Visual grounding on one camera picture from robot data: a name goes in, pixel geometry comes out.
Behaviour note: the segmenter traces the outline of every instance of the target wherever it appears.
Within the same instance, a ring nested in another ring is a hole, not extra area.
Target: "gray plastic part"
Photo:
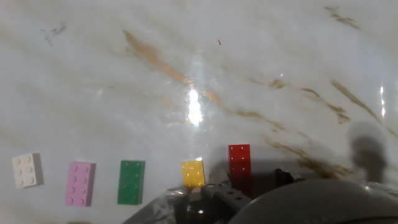
[[[219,198],[222,202],[231,207],[235,212],[239,211],[251,202],[251,199],[242,194],[242,192],[229,187],[225,187],[221,184],[205,185],[201,188],[201,192],[203,195],[206,195],[209,198]]]

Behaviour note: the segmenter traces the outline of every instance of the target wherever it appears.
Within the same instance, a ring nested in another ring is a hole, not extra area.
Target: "marble surface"
[[[144,205],[182,161],[225,167],[251,144],[283,167],[362,179],[368,134],[398,186],[398,2],[0,1],[0,223],[121,223],[121,159],[146,161]],[[44,185],[15,189],[11,157],[39,152]],[[97,163],[93,205],[64,206],[68,164]]]

